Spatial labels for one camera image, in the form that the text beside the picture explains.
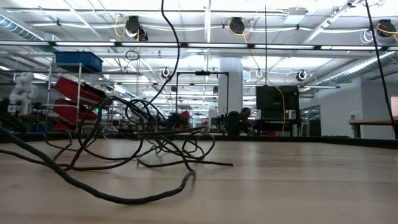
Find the ceiling light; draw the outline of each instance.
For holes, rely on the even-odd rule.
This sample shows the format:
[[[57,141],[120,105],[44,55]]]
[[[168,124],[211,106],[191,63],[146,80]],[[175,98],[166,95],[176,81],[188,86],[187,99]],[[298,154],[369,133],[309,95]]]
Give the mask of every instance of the ceiling light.
[[[304,19],[307,10],[300,8],[297,10],[295,7],[288,8],[287,15],[284,20],[284,24],[299,24]]]
[[[196,48],[221,48],[221,49],[245,49],[248,47],[247,44],[212,44],[212,43],[189,43],[188,47]]]
[[[0,66],[0,68],[3,69],[3,70],[7,70],[7,71],[10,70],[9,68],[6,68],[6,67],[4,67],[4,66]]]
[[[299,86],[299,88],[340,88],[340,86]]]
[[[255,49],[295,49],[295,50],[312,50],[315,46],[313,45],[274,45],[274,44],[256,44]]]
[[[120,93],[126,94],[126,91],[123,87],[119,86],[119,85],[115,85],[114,89]]]
[[[46,41],[10,41],[2,40],[0,45],[19,45],[19,46],[49,46],[50,44]]]
[[[125,42],[123,47],[177,47],[177,43]]]
[[[195,85],[195,86],[218,86],[217,83],[192,83],[192,85]]]
[[[374,50],[373,46],[322,46],[321,50]]]
[[[90,47],[90,46],[103,46],[103,47],[113,47],[114,42],[56,42],[57,46],[82,46],[82,47]]]
[[[163,96],[175,96],[174,94],[163,94]],[[218,95],[180,95],[178,94],[177,96],[181,96],[181,97],[216,97],[218,98]]]
[[[36,79],[39,79],[39,80],[48,80],[48,79],[49,79],[49,78],[46,77],[45,75],[38,74],[38,73],[33,73],[33,76],[34,76]]]

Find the ceiling duct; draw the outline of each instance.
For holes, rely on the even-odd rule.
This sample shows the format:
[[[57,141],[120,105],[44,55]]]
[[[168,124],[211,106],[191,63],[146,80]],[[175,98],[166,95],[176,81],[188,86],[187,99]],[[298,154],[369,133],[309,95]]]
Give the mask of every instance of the ceiling duct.
[[[24,38],[29,41],[42,41],[45,40],[44,36],[46,34],[41,33],[33,28],[28,28],[29,26],[25,23],[16,19],[12,15],[10,15],[7,11],[0,8],[0,27],[17,34],[18,36]],[[47,52],[55,52],[57,51],[53,47],[40,47],[41,49]]]
[[[382,66],[386,66],[389,63],[398,60],[397,52],[386,52],[380,55],[380,61]],[[356,60],[344,67],[341,67],[334,72],[328,75],[328,78],[325,78],[319,82],[317,85],[326,85],[328,83],[341,83],[352,78],[359,77],[364,75],[365,73],[371,72],[375,69],[379,68],[379,64],[377,62],[377,57],[371,57],[369,59],[361,59]]]

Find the black monitor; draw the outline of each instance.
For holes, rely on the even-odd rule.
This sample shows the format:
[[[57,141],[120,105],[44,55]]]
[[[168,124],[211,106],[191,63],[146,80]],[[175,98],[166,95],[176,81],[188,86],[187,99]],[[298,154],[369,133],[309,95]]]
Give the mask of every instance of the black monitor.
[[[299,88],[297,86],[278,86],[284,94],[285,110],[299,110]],[[281,118],[283,114],[282,94],[274,86],[256,87],[256,108],[261,110],[262,118]]]

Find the tangled cable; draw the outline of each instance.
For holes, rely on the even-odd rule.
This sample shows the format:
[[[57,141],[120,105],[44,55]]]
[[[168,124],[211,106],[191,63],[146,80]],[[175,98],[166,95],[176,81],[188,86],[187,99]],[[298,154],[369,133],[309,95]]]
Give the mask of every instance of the tangled cable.
[[[133,120],[128,115],[129,113],[126,113],[127,118],[130,121],[135,122],[138,125],[141,125],[143,127],[144,132],[139,133],[137,135],[137,139],[130,139],[133,141],[139,141],[139,146],[129,157],[118,157],[118,158],[105,157],[105,156],[98,155],[88,149],[98,138],[100,138],[103,134],[105,134],[104,132],[98,131],[98,127],[100,126],[100,122],[101,122],[102,109],[104,108],[104,106],[107,104],[107,102],[109,100],[118,100],[121,103],[123,103],[124,105],[126,105],[126,111],[135,115],[135,117],[137,117],[138,121]],[[158,131],[157,130],[157,120],[165,119],[165,118],[160,113],[157,113],[155,116],[151,115],[150,107],[154,108],[157,111],[157,108],[152,103],[149,103],[146,100],[133,99],[131,101],[126,101],[124,99],[121,99],[121,98],[118,98],[115,96],[107,97],[104,101],[99,102],[90,108],[89,111],[93,110],[94,108],[99,108],[98,119],[96,120],[92,131],[89,132],[87,136],[85,136],[84,140],[82,139],[82,133],[81,133],[82,126],[80,126],[78,128],[77,140],[80,144],[79,149],[70,149],[70,146],[72,145],[72,135],[69,132],[68,132],[69,143],[65,147],[56,146],[54,144],[49,143],[46,140],[47,144],[50,144],[51,146],[61,149],[61,151],[59,151],[53,159],[51,159],[48,155],[46,155],[42,151],[34,148],[33,146],[31,146],[31,145],[25,143],[24,141],[20,140],[19,138],[15,137],[8,130],[6,130],[4,128],[0,128],[0,133],[2,136],[4,136],[5,138],[8,138],[13,143],[17,144],[19,147],[21,147],[21,148],[25,149],[26,151],[32,153],[33,155],[37,156],[38,158],[40,158],[40,160],[32,159],[32,158],[20,155],[16,152],[12,152],[12,151],[0,150],[0,153],[9,154],[12,156],[16,156],[20,159],[24,159],[29,162],[33,162],[35,164],[40,164],[40,165],[46,166],[46,167],[54,170],[61,178],[63,178],[69,184],[71,184],[79,189],[82,189],[82,190],[88,192],[89,194],[92,194],[95,197],[98,197],[98,198],[101,198],[103,200],[107,200],[110,202],[114,202],[114,203],[124,204],[124,205],[140,205],[143,203],[149,203],[149,202],[153,202],[156,200],[160,200],[160,199],[163,199],[166,197],[171,197],[173,195],[180,193],[184,189],[185,185],[187,184],[189,177],[195,175],[195,171],[190,167],[189,163],[214,164],[214,165],[219,165],[219,166],[233,166],[230,163],[213,162],[213,161],[205,161],[204,160],[205,157],[214,148],[215,139],[213,136],[211,136],[209,134],[198,135],[198,134],[200,134],[200,130],[203,127],[189,128],[189,129],[183,129],[183,130]],[[88,115],[88,113],[86,115],[84,115],[81,123],[85,122],[87,115]],[[175,143],[173,143],[167,137],[167,136],[178,134],[178,133],[190,133],[188,136],[181,137],[181,139],[184,140],[181,148],[179,148]],[[194,140],[194,141],[188,140],[188,137],[192,137],[192,136],[197,136],[196,140]],[[209,147],[209,149],[207,151],[205,151],[202,147],[200,147],[198,145],[198,140],[203,139],[203,138],[212,140],[212,145]],[[142,147],[143,147],[145,140],[148,141],[152,146],[148,150],[143,152]],[[186,150],[187,144],[194,145],[195,150],[192,150],[192,151]],[[63,154],[65,151],[71,151],[71,152],[75,153],[72,161],[69,164],[57,163],[56,162],[57,158],[61,154]],[[177,157],[179,157],[180,160],[175,161],[175,162],[163,163],[163,164],[148,164],[142,160],[142,158],[145,155],[148,155],[149,153],[154,152],[154,151],[156,154],[161,153],[161,152],[174,154]],[[201,156],[194,155],[194,153],[196,153],[197,151],[201,152]],[[86,152],[92,156],[95,156],[97,158],[104,159],[107,161],[117,161],[117,163],[108,165],[108,166],[78,167],[75,164],[83,152]],[[73,177],[71,177],[68,174],[69,170],[86,171],[86,170],[113,169],[113,168],[125,165],[128,162],[132,161],[133,159],[135,159],[138,163],[142,164],[143,166],[149,167],[149,168],[166,167],[166,166],[173,166],[176,164],[184,164],[185,167],[188,169],[188,173],[184,176],[184,178],[181,181],[181,184],[176,189],[169,190],[169,191],[163,192],[161,194],[157,194],[157,195],[151,195],[151,196],[144,197],[144,198],[122,198],[122,197],[109,195],[104,192],[100,192],[100,191],[94,189],[93,187],[86,185],[83,182],[80,182],[79,180],[74,179]]]

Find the black cable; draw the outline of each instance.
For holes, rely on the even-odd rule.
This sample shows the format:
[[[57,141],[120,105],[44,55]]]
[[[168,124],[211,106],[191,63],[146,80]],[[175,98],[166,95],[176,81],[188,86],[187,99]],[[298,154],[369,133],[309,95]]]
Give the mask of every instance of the black cable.
[[[161,7],[161,11],[162,11],[162,16],[163,18],[166,20],[166,22],[169,24],[169,26],[172,28],[173,33],[174,33],[174,37],[175,37],[175,42],[177,43],[177,61],[175,62],[175,66],[174,66],[174,71],[173,74],[169,75],[169,78],[166,79],[166,82],[162,85],[162,87],[160,88],[160,90],[156,93],[156,95],[150,100],[149,103],[152,103],[163,91],[164,87],[166,86],[166,84],[168,84],[169,81],[171,81],[171,79],[173,79],[175,72],[177,71],[177,67],[178,67],[178,62],[180,61],[180,41],[178,39],[178,35],[174,29],[173,24],[169,21],[169,19],[166,17],[166,15],[164,14],[164,0],[162,0],[162,7]]]
[[[139,60],[141,56],[140,56],[140,54],[139,54],[137,51],[135,51],[135,50],[128,50],[124,56],[125,56],[126,59],[129,61],[129,62],[127,63],[127,66],[126,66],[126,73],[128,73],[130,63],[133,62],[133,61]]]
[[[87,152],[93,156],[100,157],[102,159],[108,159],[107,157],[102,157],[102,156],[92,153],[90,150],[88,150],[88,147],[91,144],[93,144],[99,138],[99,136],[103,135],[104,133],[115,133],[114,131],[102,132],[102,131],[99,131],[99,129],[98,129],[100,126],[100,122],[101,122],[102,110],[106,106],[107,102],[110,100],[118,100],[121,103],[125,104],[126,107],[128,107],[130,110],[135,112],[135,114],[138,114],[140,116],[139,117],[140,123],[146,124],[148,131],[138,134],[138,141],[140,141],[138,148],[129,157],[117,158],[117,160],[120,160],[117,164],[112,164],[112,165],[108,165],[108,166],[97,166],[97,167],[77,167],[77,166],[75,166],[76,161],[79,159],[79,156],[82,152]],[[39,157],[41,159],[41,161],[37,160],[37,159],[32,159],[32,158],[26,157],[26,156],[22,156],[20,154],[17,154],[15,152],[11,152],[11,151],[0,150],[0,153],[9,154],[11,156],[16,156],[20,159],[24,159],[29,162],[33,162],[35,164],[40,164],[40,165],[49,167],[49,168],[53,169],[59,176],[61,176],[69,184],[72,184],[75,187],[85,190],[86,192],[94,195],[95,197],[102,198],[102,199],[108,200],[110,202],[121,203],[121,204],[126,204],[126,205],[139,205],[139,204],[143,204],[143,203],[153,202],[153,201],[160,200],[160,199],[163,199],[166,197],[171,197],[171,196],[181,192],[183,190],[183,188],[185,187],[185,185],[188,181],[188,178],[191,175],[195,174],[195,171],[190,167],[189,163],[214,164],[214,165],[219,165],[219,166],[232,166],[232,164],[230,164],[230,163],[204,161],[204,158],[211,152],[211,150],[214,148],[214,145],[215,145],[214,137],[210,136],[208,134],[197,136],[197,139],[195,141],[189,141],[188,139],[186,139],[187,138],[186,136],[185,137],[182,136],[181,139],[184,139],[185,141],[183,142],[183,146],[180,149],[176,144],[174,144],[171,140],[169,140],[167,138],[167,136],[171,136],[171,135],[178,134],[178,133],[190,133],[189,136],[192,137],[192,136],[195,136],[196,134],[199,134],[201,128],[203,128],[203,127],[183,129],[183,130],[157,131],[157,127],[155,126],[157,124],[157,116],[154,117],[153,115],[150,114],[150,111],[149,111],[150,106],[155,108],[155,106],[152,105],[152,103],[144,101],[144,100],[135,99],[132,101],[126,101],[124,99],[121,99],[121,98],[118,98],[115,96],[109,96],[104,101],[99,102],[96,105],[92,106],[86,112],[86,114],[82,117],[81,123],[83,124],[85,122],[85,119],[88,116],[89,112],[91,110],[93,110],[94,108],[98,108],[98,119],[96,120],[92,131],[87,136],[85,136],[86,138],[84,141],[82,141],[82,139],[81,139],[82,138],[81,130],[82,130],[83,126],[79,125],[77,139],[80,144],[80,148],[77,150],[77,152],[75,152],[75,156],[73,157],[71,163],[69,163],[69,164],[57,164],[53,159],[49,158],[49,156],[47,156],[40,150],[37,150],[34,147],[24,143],[23,141],[21,141],[20,139],[18,139],[15,136],[13,136],[10,132],[8,132],[4,128],[0,128],[1,136],[4,136],[5,138],[10,139],[12,142],[16,143],[21,148],[23,148],[26,151],[29,151],[30,153],[32,153],[33,155]],[[60,146],[56,146],[54,144],[50,144],[50,145],[55,146],[56,148],[59,148],[59,149],[61,148],[61,151],[56,155],[56,157],[60,156],[61,153],[64,153],[66,150],[71,151],[71,149],[69,147],[72,145],[72,135],[70,133],[68,133],[68,136],[70,138],[70,141],[65,147],[60,147]],[[152,147],[149,150],[140,153],[142,151],[143,142],[147,138],[155,138],[156,143],[149,141],[152,144]],[[202,147],[200,147],[198,145],[198,140],[201,138],[210,138],[213,142],[212,145],[210,146],[209,150],[207,150],[206,152],[204,152]],[[193,144],[195,146],[195,150],[193,150],[193,151],[186,150],[185,147],[188,143]],[[198,149],[202,152],[202,156],[194,156],[193,155],[193,153],[196,152]],[[144,155],[147,155],[148,153],[150,153],[152,151],[157,151],[157,150],[159,150],[157,153],[166,152],[166,153],[175,154],[176,156],[180,157],[181,160],[175,161],[175,162],[169,162],[169,163],[165,163],[165,164],[148,164],[148,163],[142,161],[141,158]],[[185,167],[188,169],[188,173],[183,178],[180,186],[177,187],[176,189],[166,191],[166,192],[158,194],[158,195],[153,195],[153,196],[144,197],[144,198],[136,198],[136,199],[121,198],[121,197],[116,197],[113,195],[108,195],[103,192],[99,192],[96,189],[90,187],[89,185],[86,185],[86,184],[74,179],[73,177],[70,177],[67,174],[68,170],[86,171],[86,170],[113,169],[113,168],[125,165],[128,162],[132,161],[133,159],[136,159],[138,161],[138,163],[140,163],[146,167],[151,167],[151,168],[173,166],[176,164],[184,164]]]
[[[392,115],[392,111],[391,111],[391,105],[390,105],[390,100],[389,100],[389,97],[388,97],[386,80],[384,79],[383,67],[382,67],[382,64],[381,64],[381,61],[380,61],[379,47],[377,46],[376,34],[374,32],[374,26],[373,26],[373,22],[372,22],[372,15],[371,15],[371,11],[370,11],[370,8],[369,8],[368,0],[365,0],[365,5],[366,5],[366,10],[368,12],[370,28],[371,28],[371,32],[372,32],[372,36],[373,36],[373,44],[374,44],[374,48],[376,49],[376,56],[377,56],[377,62],[379,64],[380,77],[381,77],[381,81],[382,81],[382,84],[383,84],[384,97],[385,97],[385,100],[386,100],[386,103],[387,103],[387,109],[388,109],[388,113],[390,115],[391,124],[392,124],[392,127],[394,129],[394,135],[395,135],[395,138],[397,139],[398,138],[398,126],[396,125],[396,122],[394,120],[394,116]]]

